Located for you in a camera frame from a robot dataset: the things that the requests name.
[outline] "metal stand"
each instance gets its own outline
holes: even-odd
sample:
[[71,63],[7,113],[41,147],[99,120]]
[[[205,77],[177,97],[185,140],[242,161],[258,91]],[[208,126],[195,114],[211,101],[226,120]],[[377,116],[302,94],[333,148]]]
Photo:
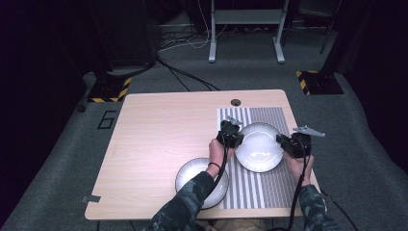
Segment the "metal stand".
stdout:
[[216,25],[217,24],[278,24],[277,36],[273,38],[273,45],[275,47],[276,58],[279,64],[285,63],[280,39],[282,37],[282,30],[285,23],[286,12],[288,9],[289,0],[285,0],[282,9],[275,10],[219,10],[216,11],[215,0],[211,0],[211,47],[209,62],[216,61],[217,52],[217,38]]

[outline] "black cable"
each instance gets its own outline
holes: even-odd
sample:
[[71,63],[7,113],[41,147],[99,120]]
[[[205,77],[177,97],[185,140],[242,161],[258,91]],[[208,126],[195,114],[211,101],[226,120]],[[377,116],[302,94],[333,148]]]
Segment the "black cable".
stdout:
[[135,228],[135,226],[133,225],[132,221],[129,220],[129,222],[130,222],[130,225],[132,226],[133,230],[138,231],[138,230]]
[[189,78],[191,78],[191,79],[193,79],[193,80],[196,80],[196,81],[200,82],[200,83],[203,84],[205,87],[207,87],[207,89],[208,89],[209,91],[212,91],[211,87],[213,87],[215,90],[219,90],[219,88],[217,88],[216,86],[214,86],[214,85],[212,85],[212,84],[210,84],[210,83],[208,83],[208,82],[206,82],[206,81],[204,81],[204,80],[202,80],[202,79],[200,79],[200,78],[198,78],[198,77],[195,77],[195,76],[193,76],[193,75],[191,75],[191,74],[189,74],[189,73],[187,73],[187,72],[184,72],[184,71],[182,71],[182,70],[180,70],[180,69],[177,69],[177,68],[175,68],[175,67],[172,67],[172,66],[166,64],[166,62],[164,62],[160,57],[157,57],[157,58],[156,58],[156,61],[159,62],[160,64],[164,65],[165,67],[167,67],[168,69],[170,69],[170,70],[172,70],[172,71],[175,71],[175,72],[180,73],[180,74],[182,74],[182,75],[184,75],[184,76],[186,76],[186,77],[189,77]]
[[181,79],[176,75],[176,73],[173,72],[173,70],[170,69],[171,74],[174,75],[174,77],[176,77],[177,81],[183,85],[183,87],[187,90],[187,91],[191,91],[184,83],[183,81],[181,81]]
[[213,192],[213,190],[216,188],[216,186],[218,185],[218,182],[219,182],[219,180],[221,179],[222,174],[224,173],[225,166],[227,165],[228,147],[227,147],[227,145],[225,145],[225,138],[224,138],[223,135],[222,135],[222,143],[223,143],[223,147],[224,147],[224,156],[223,156],[223,158],[222,158],[221,169],[220,169],[220,171],[219,171],[217,180],[215,181],[214,186],[213,186],[213,188],[210,190],[210,192],[208,193],[208,195],[210,195],[210,194]]
[[222,33],[221,35],[218,36],[217,41],[226,41],[229,38],[258,35],[258,34],[262,34],[262,33],[270,34],[270,32],[266,32],[266,31],[255,31],[255,32],[238,31],[238,32],[233,32],[233,34],[231,34],[230,32],[224,32],[224,33]]
[[154,65],[154,63],[148,63],[148,64],[145,64],[143,66],[143,68],[140,69],[140,70],[135,70],[135,71],[132,71],[132,72],[129,72],[129,73],[126,73],[126,74],[121,74],[121,75],[113,75],[113,74],[109,74],[109,73],[107,73],[107,74],[108,74],[108,76],[116,78],[116,79],[128,79],[128,78],[134,77],[136,75],[142,74],[146,70],[150,69],[153,65]]
[[184,37],[180,37],[177,38],[175,35],[171,38],[165,39],[164,41],[162,41],[161,45],[160,45],[160,50],[164,50],[168,47],[171,47],[173,45],[175,45],[177,42],[185,42],[185,41],[190,41],[192,39],[197,39],[198,38],[198,34],[196,33],[192,33],[189,34],[188,36],[184,36]]
[[348,222],[350,222],[350,224],[353,226],[354,230],[358,231],[358,228],[356,226],[356,224],[353,222],[353,220],[351,220],[351,217],[345,212],[345,210],[342,208],[342,206],[340,206],[339,203],[337,203],[337,201],[335,201],[333,199],[333,197],[331,195],[329,195],[326,191],[324,191],[322,188],[320,188],[321,193],[323,193],[325,196],[329,196],[331,202],[336,205],[336,207],[344,214],[344,216],[347,218]]
[[309,156],[308,160],[306,161],[306,151],[305,151],[305,147],[304,147],[302,141],[297,137],[294,137],[294,138],[297,139],[297,141],[299,142],[299,144],[301,146],[301,149],[302,149],[302,153],[303,153],[303,169],[302,169],[302,174],[300,174],[300,176],[299,176],[299,180],[297,182],[296,189],[294,190],[293,201],[292,201],[292,206],[291,206],[291,216],[289,218],[289,225],[288,225],[288,228],[276,227],[276,228],[269,229],[268,231],[275,231],[275,230],[289,231],[289,230],[292,230],[292,227],[293,227],[294,209],[296,208],[296,202],[297,202],[297,198],[299,197],[299,194],[300,194],[300,190],[301,190],[301,187],[302,187],[302,182],[303,182],[304,176],[305,176],[306,167],[309,164],[309,160],[310,160],[310,156]]

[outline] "hole in table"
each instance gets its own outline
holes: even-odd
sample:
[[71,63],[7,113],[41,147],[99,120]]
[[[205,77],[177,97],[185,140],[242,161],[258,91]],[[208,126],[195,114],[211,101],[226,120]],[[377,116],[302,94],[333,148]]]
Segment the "hole in table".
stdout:
[[232,106],[235,106],[235,107],[238,107],[238,106],[241,105],[241,100],[239,100],[239,99],[233,99],[233,100],[231,100],[231,105],[232,105]]

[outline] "plate rim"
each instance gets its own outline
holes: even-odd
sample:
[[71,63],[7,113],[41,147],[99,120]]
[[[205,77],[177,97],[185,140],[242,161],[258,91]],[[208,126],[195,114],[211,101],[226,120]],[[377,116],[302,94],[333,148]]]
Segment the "plate rim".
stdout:
[[[187,161],[186,163],[184,163],[184,164],[180,167],[180,169],[178,170],[177,175],[176,175],[176,179],[175,179],[175,181],[174,181],[174,188],[175,188],[175,190],[176,190],[176,193],[179,192],[179,191],[177,191],[177,179],[178,179],[179,175],[181,175],[181,174],[180,174],[180,171],[181,171],[187,164],[189,164],[189,163],[191,163],[191,162],[194,162],[194,161],[198,161],[198,160],[205,160],[206,162],[210,163],[210,158],[206,158],[206,157],[194,158],[194,159],[189,160],[189,161]],[[221,178],[223,178],[223,177],[226,177],[226,182],[225,182],[225,183],[226,183],[227,187],[225,187],[225,188],[226,188],[225,193],[222,195],[222,197],[220,198],[220,200],[219,200],[217,203],[215,203],[214,205],[213,205],[213,204],[209,204],[209,205],[207,205],[207,206],[204,206],[204,205],[205,205],[205,201],[206,201],[207,198],[211,195],[211,193],[212,193],[212,192],[211,192],[211,193],[204,199],[203,205],[202,205],[202,207],[201,207],[202,210],[211,209],[211,208],[217,206],[217,204],[219,204],[219,203],[224,199],[225,195],[227,195],[230,179],[229,179],[229,176],[228,176],[228,173],[227,173],[226,170],[224,170],[224,172],[223,172]]]
[[[250,124],[244,126],[244,127],[241,129],[240,134],[243,134],[243,135],[244,135],[243,140],[245,140],[246,135],[249,135],[249,134],[253,133],[253,132],[245,133],[245,130],[248,130],[249,127],[251,127],[251,126],[254,127],[254,126],[257,126],[257,125],[262,125],[262,126],[269,127],[269,128],[271,128],[272,130],[274,130],[274,132],[276,132],[276,134],[280,134],[279,130],[278,130],[277,128],[275,128],[274,126],[272,126],[271,124],[269,124],[269,123],[266,123],[266,122],[253,122],[253,123],[250,123]],[[237,155],[237,150],[236,150],[236,157],[237,157],[238,162],[239,162],[245,169],[250,170],[250,171],[253,171],[253,172],[258,172],[258,173],[267,172],[267,171],[270,171],[270,170],[276,168],[277,166],[279,166],[279,164],[281,163],[281,161],[282,161],[282,159],[283,159],[283,155],[279,155],[279,156],[280,156],[279,162],[278,162],[275,166],[272,166],[270,169],[267,169],[267,170],[262,170],[262,171],[260,171],[260,170],[255,170],[255,169],[249,169],[249,168],[246,167],[246,166],[242,163],[242,161],[240,160],[239,155]]]

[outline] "person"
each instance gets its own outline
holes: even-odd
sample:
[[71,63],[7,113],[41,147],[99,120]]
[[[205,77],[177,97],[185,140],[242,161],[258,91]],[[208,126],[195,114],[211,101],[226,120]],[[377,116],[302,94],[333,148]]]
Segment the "person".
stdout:
[[[265,224],[261,219],[218,220],[216,224],[213,225],[210,225],[209,222],[205,222],[203,225],[205,228],[197,223],[196,218],[198,213],[204,204],[204,200],[214,187],[214,179],[219,174],[224,156],[224,147],[216,139],[211,140],[209,149],[210,163],[207,169],[198,173],[187,182],[182,189],[160,209],[151,219],[148,226],[142,229],[142,231],[265,230]],[[227,153],[228,160],[234,152],[235,149],[229,148]],[[303,159],[294,159],[286,152],[284,152],[283,155],[290,165],[293,180],[297,184],[303,169]],[[311,184],[310,176],[314,160],[315,157],[310,155],[299,195],[299,204],[304,218],[304,228],[306,231],[340,230],[338,224],[326,215],[324,202],[316,187]]]

